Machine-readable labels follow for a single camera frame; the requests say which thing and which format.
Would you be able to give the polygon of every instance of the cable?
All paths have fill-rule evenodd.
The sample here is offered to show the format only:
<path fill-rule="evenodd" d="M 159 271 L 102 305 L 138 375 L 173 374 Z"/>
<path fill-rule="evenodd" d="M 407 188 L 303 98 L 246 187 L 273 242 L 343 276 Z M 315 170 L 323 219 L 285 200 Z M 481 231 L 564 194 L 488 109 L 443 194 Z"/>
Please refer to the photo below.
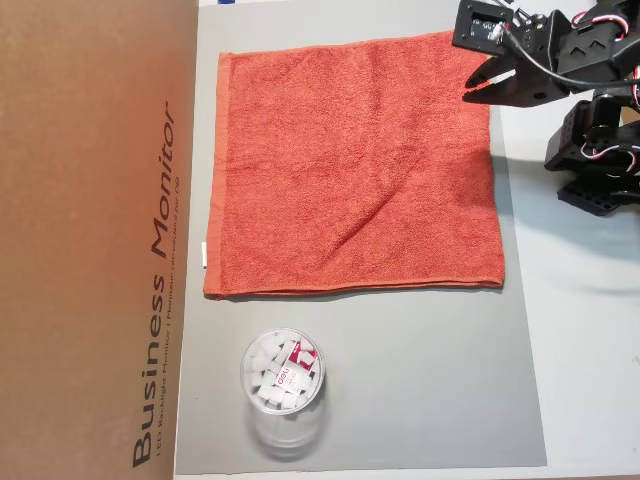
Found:
<path fill-rule="evenodd" d="M 573 28 L 578 28 L 578 23 L 580 22 L 580 20 L 582 19 L 582 17 L 585 16 L 585 14 L 587 13 L 586 10 L 574 15 L 574 17 L 571 19 L 571 26 Z"/>
<path fill-rule="evenodd" d="M 593 155 L 589 155 L 587 153 L 585 153 L 584 148 L 587 146 L 587 144 L 585 143 L 584 145 L 582 145 L 582 148 L 580 149 L 580 153 L 582 153 L 582 156 L 584 158 L 588 158 L 589 160 L 598 160 L 600 158 L 602 158 L 604 155 L 606 155 L 607 153 L 609 153 L 612 150 L 617 150 L 618 148 L 620 148 L 620 145 L 614 145 L 613 147 L 609 147 L 604 149 L 603 151 L 601 151 L 600 153 L 594 153 Z"/>
<path fill-rule="evenodd" d="M 633 78 L 640 78 L 640 65 L 633 69 Z M 638 85 L 633 86 L 633 100 L 636 102 L 636 108 L 640 110 L 640 99 L 638 99 Z"/>
<path fill-rule="evenodd" d="M 620 15 L 600 15 L 599 17 L 593 17 L 591 19 L 591 23 L 600 23 L 600 22 L 617 22 L 622 27 L 622 29 L 624 30 L 624 33 L 620 35 L 618 38 L 616 38 L 616 42 L 619 42 L 629 34 L 629 24 Z"/>
<path fill-rule="evenodd" d="M 612 82 L 586 82 L 584 80 L 574 80 L 573 78 L 565 77 L 563 75 L 559 75 L 556 72 L 549 70 L 544 65 L 538 63 L 538 61 L 533 58 L 529 52 L 527 52 L 520 42 L 516 39 L 516 37 L 509 31 L 506 26 L 502 28 L 502 31 L 507 35 L 513 47 L 520 53 L 531 65 L 536 67 L 538 70 L 546 73 L 551 78 L 557 80 L 560 83 L 565 85 L 569 85 L 577 88 L 584 88 L 586 90 L 592 90 L 594 88 L 616 88 L 616 87 L 629 87 L 631 85 L 640 85 L 640 78 L 635 78 L 633 80 L 615 80 Z"/>
<path fill-rule="evenodd" d="M 599 160 L 602 157 L 604 157 L 607 153 L 613 151 L 613 150 L 617 150 L 618 148 L 620 148 L 620 145 L 614 145 L 613 147 L 609 147 L 609 148 L 605 148 L 603 151 L 601 152 L 597 152 L 596 149 L 593 149 L 593 155 L 589 155 L 587 154 L 584 149 L 587 146 L 587 144 L 585 143 L 584 145 L 582 145 L 582 148 L 580 149 L 580 153 L 582 153 L 582 156 L 584 158 L 587 158 L 589 160 Z M 640 150 L 640 147 L 637 145 L 632 145 L 631 148 L 635 148 L 636 150 Z M 631 155 L 631 164 L 629 165 L 629 167 L 626 170 L 626 173 L 631 172 L 631 170 L 633 170 L 633 167 L 636 166 L 637 163 L 637 157 L 636 154 L 634 152 L 632 152 L 631 150 L 625 150 L 626 153 L 628 153 L 629 155 Z"/>

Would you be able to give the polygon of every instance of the cardboard box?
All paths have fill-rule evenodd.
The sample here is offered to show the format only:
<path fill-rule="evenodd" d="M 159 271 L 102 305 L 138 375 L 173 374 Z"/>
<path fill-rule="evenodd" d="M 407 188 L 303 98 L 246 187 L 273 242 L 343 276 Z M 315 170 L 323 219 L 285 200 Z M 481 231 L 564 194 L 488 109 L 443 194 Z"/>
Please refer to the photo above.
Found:
<path fill-rule="evenodd" d="M 0 478 L 173 476 L 197 8 L 0 6 Z"/>

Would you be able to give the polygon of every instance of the towel hem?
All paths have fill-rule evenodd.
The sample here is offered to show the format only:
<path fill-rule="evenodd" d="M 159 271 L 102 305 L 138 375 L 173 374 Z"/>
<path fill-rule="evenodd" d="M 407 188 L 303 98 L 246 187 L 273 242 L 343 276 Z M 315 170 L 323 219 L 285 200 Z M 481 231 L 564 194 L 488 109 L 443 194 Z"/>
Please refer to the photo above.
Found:
<path fill-rule="evenodd" d="M 227 196 L 227 151 L 230 104 L 230 55 L 220 54 L 216 87 L 215 150 L 213 154 L 213 188 L 211 191 L 211 221 L 207 235 L 207 273 L 204 292 L 222 289 L 222 228 Z"/>
<path fill-rule="evenodd" d="M 384 288 L 419 288 L 419 287 L 488 287 L 502 288 L 504 278 L 494 277 L 476 277 L 476 278 L 460 278 L 452 280 L 451 278 L 429 278 L 417 280 L 399 280 L 380 281 L 373 283 L 350 282 L 331 286 L 320 285 L 297 285 L 282 286 L 277 288 L 260 289 L 233 289 L 222 292 L 220 290 L 205 291 L 207 295 L 214 295 L 217 299 L 221 299 L 231 295 L 280 295 L 280 296 L 296 296 L 296 295 L 322 295 L 344 290 L 368 290 L 368 289 L 384 289 Z"/>
<path fill-rule="evenodd" d="M 409 36 L 402 36 L 402 37 L 390 37 L 390 38 L 373 38 L 373 39 L 369 39 L 369 40 L 359 40 L 359 41 L 355 41 L 355 42 L 349 42 L 349 43 L 339 43 L 339 44 L 333 44 L 333 43 L 327 43 L 327 44 L 318 44 L 318 45 L 307 45 L 304 47 L 292 47 L 292 48 L 284 48 L 281 50 L 254 50 L 254 51 L 250 51 L 250 52 L 241 52 L 241 53 L 233 53 L 233 52 L 224 52 L 223 55 L 229 55 L 231 57 L 234 58 L 243 58 L 243 57 L 251 57 L 254 55 L 263 55 L 263 54 L 268 54 L 268 53 L 299 53 L 299 52 L 306 52 L 306 51 L 313 51 L 313 50 L 322 50 L 322 49 L 326 49 L 326 48 L 333 48 L 336 50 L 341 50 L 341 49 L 348 49 L 348 48 L 353 48 L 353 47 L 359 47 L 359 46 L 366 46 L 369 44 L 376 44 L 376 45 L 380 45 L 380 44 L 385 44 L 385 43 L 396 43 L 396 42 L 409 42 L 409 41 L 416 41 L 419 42 L 421 40 L 424 40 L 425 37 L 430 37 L 433 35 L 438 35 L 438 34 L 443 34 L 443 33 L 449 33 L 451 34 L 451 36 L 453 37 L 453 30 L 441 30 L 438 32 L 430 32 L 430 33 L 423 33 L 421 35 L 409 35 Z"/>

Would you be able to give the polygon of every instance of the white wire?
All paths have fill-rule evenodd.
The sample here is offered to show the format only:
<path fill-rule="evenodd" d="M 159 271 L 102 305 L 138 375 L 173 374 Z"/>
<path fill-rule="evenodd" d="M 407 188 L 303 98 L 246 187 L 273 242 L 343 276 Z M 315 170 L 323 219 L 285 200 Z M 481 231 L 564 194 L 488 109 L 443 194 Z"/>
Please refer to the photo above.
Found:
<path fill-rule="evenodd" d="M 617 150 L 618 148 L 620 148 L 620 145 L 614 145 L 613 147 L 605 148 L 601 152 L 593 153 L 592 155 L 589 155 L 588 153 L 586 153 L 584 151 L 586 146 L 587 146 L 586 143 L 584 145 L 582 145 L 582 148 L 580 149 L 580 153 L 582 153 L 582 156 L 584 158 L 588 158 L 589 160 L 599 160 L 600 158 L 604 157 L 607 153 L 609 153 L 609 152 L 611 152 L 613 150 Z M 640 150 L 640 146 L 638 146 L 638 145 L 631 145 L 631 148 L 635 148 L 636 150 Z M 632 152 L 631 150 L 625 150 L 625 152 L 628 153 L 629 155 L 631 155 L 631 163 L 629 164 L 629 167 L 626 170 L 626 173 L 629 173 L 636 166 L 638 158 L 637 158 L 636 154 L 634 152 Z"/>
<path fill-rule="evenodd" d="M 613 147 L 609 147 L 604 149 L 603 151 L 593 154 L 593 155 L 589 155 L 584 151 L 584 148 L 587 146 L 587 144 L 585 143 L 582 148 L 580 149 L 580 153 L 582 153 L 582 156 L 584 158 L 588 158 L 589 160 L 598 160 L 599 158 L 602 158 L 605 154 L 607 154 L 608 152 L 612 151 L 612 150 L 616 150 L 618 148 L 620 148 L 620 145 L 614 145 Z"/>
<path fill-rule="evenodd" d="M 571 27 L 574 29 L 578 28 L 578 24 L 586 14 L 587 12 L 581 12 L 575 17 L 573 17 L 571 19 Z M 616 22 L 618 25 L 622 27 L 622 29 L 624 30 L 624 33 L 622 34 L 622 36 L 616 38 L 616 42 L 619 42 L 629 34 L 629 24 L 620 15 L 600 15 L 598 17 L 593 17 L 591 19 L 591 23 L 600 23 L 600 22 Z"/>
<path fill-rule="evenodd" d="M 629 34 L 629 24 L 620 15 L 600 15 L 599 17 L 593 17 L 591 19 L 591 23 L 600 22 L 617 22 L 622 27 L 622 29 L 624 30 L 624 34 L 621 37 L 616 38 L 616 42 L 619 42 Z"/>
<path fill-rule="evenodd" d="M 633 78 L 640 78 L 640 65 L 636 66 L 636 68 L 633 69 Z M 636 102 L 636 107 L 638 109 L 640 109 L 640 100 L 638 99 L 638 86 L 634 85 L 632 87 L 632 91 L 633 91 L 633 100 Z"/>

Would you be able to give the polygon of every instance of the clear plastic cup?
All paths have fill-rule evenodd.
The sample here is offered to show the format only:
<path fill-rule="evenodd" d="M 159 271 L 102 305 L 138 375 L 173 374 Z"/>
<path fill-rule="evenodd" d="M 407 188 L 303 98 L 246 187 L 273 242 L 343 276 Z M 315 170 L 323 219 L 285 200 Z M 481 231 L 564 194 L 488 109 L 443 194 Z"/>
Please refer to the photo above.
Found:
<path fill-rule="evenodd" d="M 290 381 L 290 376 L 287 376 L 284 373 L 284 369 L 287 366 L 291 366 L 290 364 L 295 364 L 296 373 L 303 372 L 304 369 L 307 368 L 307 364 L 304 363 L 305 359 L 314 357 L 314 361 L 312 362 L 311 369 L 308 370 L 309 377 L 311 378 L 311 386 L 313 386 L 313 390 L 309 387 L 307 390 L 303 390 L 300 395 L 297 397 L 304 397 L 304 400 L 300 399 L 300 401 L 296 401 L 296 406 L 293 408 L 283 408 L 282 403 L 280 405 L 274 405 L 269 400 L 265 398 L 261 398 L 258 396 L 261 387 L 252 385 L 252 379 L 256 378 L 256 372 L 260 372 L 262 378 L 266 376 L 266 372 L 269 372 L 269 367 L 267 366 L 264 370 L 261 370 L 264 366 L 265 358 L 268 358 L 270 362 L 279 360 L 279 356 L 284 355 L 286 359 L 281 365 L 281 369 L 279 372 L 274 372 L 277 370 L 275 365 L 272 366 L 271 372 L 276 373 L 276 382 Z M 251 344 L 247 347 L 244 356 L 242 358 L 242 363 L 240 367 L 240 381 L 242 383 L 242 387 L 247 394 L 247 398 L 251 402 L 251 404 L 258 409 L 259 411 L 268 414 L 268 415 L 291 415 L 296 412 L 303 410 L 305 407 L 310 405 L 313 400 L 318 395 L 318 392 L 322 389 L 322 385 L 324 383 L 325 377 L 325 360 L 320 347 L 316 342 L 314 342 L 309 336 L 304 333 L 294 330 L 292 328 L 278 328 L 274 330 L 270 330 L 268 332 L 263 333 L 259 337 L 257 337 Z M 291 390 L 297 384 L 287 384 L 287 388 L 289 390 L 286 393 L 291 395 L 294 394 L 294 390 Z"/>

